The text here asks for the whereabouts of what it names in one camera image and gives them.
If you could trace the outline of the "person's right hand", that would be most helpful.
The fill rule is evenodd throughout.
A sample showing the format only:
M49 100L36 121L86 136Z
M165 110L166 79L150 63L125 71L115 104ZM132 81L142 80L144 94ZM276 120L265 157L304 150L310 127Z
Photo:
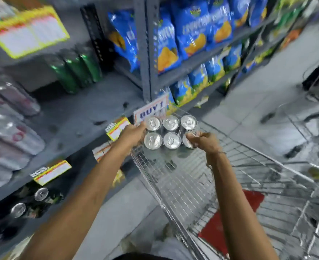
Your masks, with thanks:
M215 137L214 134L202 131L196 132L200 132L203 136L203 139L201 140L201 144L199 146L194 147L200 148L201 150L205 151L206 154L224 153L218 139Z

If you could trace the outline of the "person's left hand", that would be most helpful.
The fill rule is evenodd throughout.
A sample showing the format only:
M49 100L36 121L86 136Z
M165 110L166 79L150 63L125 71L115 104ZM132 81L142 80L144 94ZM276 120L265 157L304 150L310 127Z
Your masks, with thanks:
M121 146L122 151L125 154L130 154L131 150L142 143L143 140L140 140L140 129L139 125L127 125L121 132L116 143Z

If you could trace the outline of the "pack of silver cans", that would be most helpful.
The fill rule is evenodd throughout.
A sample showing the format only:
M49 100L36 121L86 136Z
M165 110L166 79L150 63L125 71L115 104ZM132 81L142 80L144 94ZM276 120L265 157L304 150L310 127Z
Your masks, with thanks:
M148 160L155 161L161 155L166 162L172 161L174 156L185 159L195 149L186 137L187 133L194 134L198 128L198 121L194 116L167 115L163 119L149 116L144 122L147 131L143 153Z

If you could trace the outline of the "person's left forearm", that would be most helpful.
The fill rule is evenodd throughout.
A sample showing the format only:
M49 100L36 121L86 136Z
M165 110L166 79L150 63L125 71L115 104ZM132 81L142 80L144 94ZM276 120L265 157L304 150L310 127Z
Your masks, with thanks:
M118 170L137 144L118 139L60 209L36 230L18 260L73 260Z

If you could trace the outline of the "white promotion sign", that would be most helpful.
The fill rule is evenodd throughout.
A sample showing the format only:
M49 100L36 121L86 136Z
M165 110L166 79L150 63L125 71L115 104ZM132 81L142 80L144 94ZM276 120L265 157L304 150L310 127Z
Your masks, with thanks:
M150 116L162 117L166 114L167 107L169 105L169 94L165 93L152 102L144 105L143 107L133 112L134 124L139 124Z

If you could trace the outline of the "yellow shelf price tag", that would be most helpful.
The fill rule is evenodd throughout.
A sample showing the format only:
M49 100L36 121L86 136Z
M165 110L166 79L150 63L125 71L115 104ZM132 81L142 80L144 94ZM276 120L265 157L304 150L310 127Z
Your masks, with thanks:
M97 162L99 162L100 159L110 150L112 143L112 140L108 140L92 150L93 156Z
M106 135L112 141L116 141L119 138L119 135L121 134L123 129L130 124L131 123L128 120L128 118L125 115L122 115L106 126L105 128Z
M30 176L32 177L34 182L43 187L44 185L64 174L71 168L72 166L68 161L62 160L51 167L42 167L34 173L31 173Z

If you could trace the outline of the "yellow snack packet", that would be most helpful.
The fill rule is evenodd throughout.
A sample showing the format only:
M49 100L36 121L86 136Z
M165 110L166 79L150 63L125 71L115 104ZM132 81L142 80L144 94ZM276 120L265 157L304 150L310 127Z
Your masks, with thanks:
M116 176L112 182L112 188L119 186L125 180L125 175L121 169L116 173Z

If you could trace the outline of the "row of small blue chip bags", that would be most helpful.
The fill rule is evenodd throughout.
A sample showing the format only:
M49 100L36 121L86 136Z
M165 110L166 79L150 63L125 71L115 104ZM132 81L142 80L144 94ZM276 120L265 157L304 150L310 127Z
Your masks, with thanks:
M160 90L159 96L165 93L169 95L166 113L174 113L177 107L190 102L202 90L220 80L230 71L239 68L242 49L242 43L227 47L228 54L224 51L222 54L212 57L169 87Z

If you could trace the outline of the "grey metal shelf unit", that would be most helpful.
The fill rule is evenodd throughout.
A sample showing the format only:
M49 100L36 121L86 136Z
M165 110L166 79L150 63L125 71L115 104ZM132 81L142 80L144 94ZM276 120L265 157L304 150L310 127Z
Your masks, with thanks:
M87 4L94 4L101 0L82 0L75 5L80 9ZM164 83L158 84L155 76L155 45L154 36L155 16L159 15L159 1L153 0L124 0L135 5L136 26L140 26L140 70L132 74L127 68L127 62L117 56L107 41L109 48L105 68L110 73L102 81L90 85L77 94L64 92L58 83L49 82L35 90L27 90L41 106L41 112L25 120L46 143L44 151L36 155L24 169L20 170L13 181L0 187L0 201L11 192L27 183L37 169L58 163L87 146L94 139L106 137L104 129L121 114L130 117L133 110L145 105L145 102L154 99L155 87L157 90ZM82 14L77 16L84 21ZM81 43L92 46L86 26L74 26L76 34L82 36Z

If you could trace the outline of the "green plastic bottle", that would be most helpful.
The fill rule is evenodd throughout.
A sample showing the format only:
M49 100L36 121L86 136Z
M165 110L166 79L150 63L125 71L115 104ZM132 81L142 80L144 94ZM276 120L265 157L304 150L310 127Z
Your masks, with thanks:
M62 58L56 54L48 54L45 56L45 61L55 73L63 89L68 94L77 94L79 86Z
M63 49L61 54L68 68L79 80L80 87L89 87L93 80L79 54L74 49Z
M85 63L94 83L101 81L102 71L94 49L90 45L77 44L77 52Z

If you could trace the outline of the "row of large blue chip bags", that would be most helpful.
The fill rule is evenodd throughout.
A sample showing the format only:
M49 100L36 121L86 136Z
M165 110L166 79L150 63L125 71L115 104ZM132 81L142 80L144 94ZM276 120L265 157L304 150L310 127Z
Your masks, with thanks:
M158 74L183 60L230 41L239 28L258 26L268 0L171 0L160 6L157 40Z

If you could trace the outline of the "person's grey clothing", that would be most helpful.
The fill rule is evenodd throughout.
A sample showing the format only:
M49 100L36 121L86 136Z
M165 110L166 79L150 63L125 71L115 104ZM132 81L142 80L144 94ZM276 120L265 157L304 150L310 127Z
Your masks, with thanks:
M149 254L171 260L194 260L190 251L175 237L154 241Z

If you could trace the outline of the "stack of silver drink packs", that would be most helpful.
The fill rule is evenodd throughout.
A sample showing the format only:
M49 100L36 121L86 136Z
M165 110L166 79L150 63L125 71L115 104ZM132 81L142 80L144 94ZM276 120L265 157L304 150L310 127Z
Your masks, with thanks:
M41 106L11 76L0 72L0 187L45 148L45 141L25 123Z

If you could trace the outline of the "row of green snack packets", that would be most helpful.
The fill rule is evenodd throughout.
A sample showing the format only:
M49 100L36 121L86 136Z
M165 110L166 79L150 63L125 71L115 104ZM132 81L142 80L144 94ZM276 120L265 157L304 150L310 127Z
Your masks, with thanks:
M273 41L287 33L308 2L309 0L279 0L275 8L277 17L267 36L267 41Z

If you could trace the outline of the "black perforated shelf bracket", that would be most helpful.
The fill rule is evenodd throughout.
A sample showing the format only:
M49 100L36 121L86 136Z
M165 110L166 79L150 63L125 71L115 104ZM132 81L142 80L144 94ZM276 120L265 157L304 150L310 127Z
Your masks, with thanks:
M109 51L100 20L97 14L96 6L94 4L87 4L80 8L85 26L92 43L92 47L97 56L100 68L105 68L107 54Z

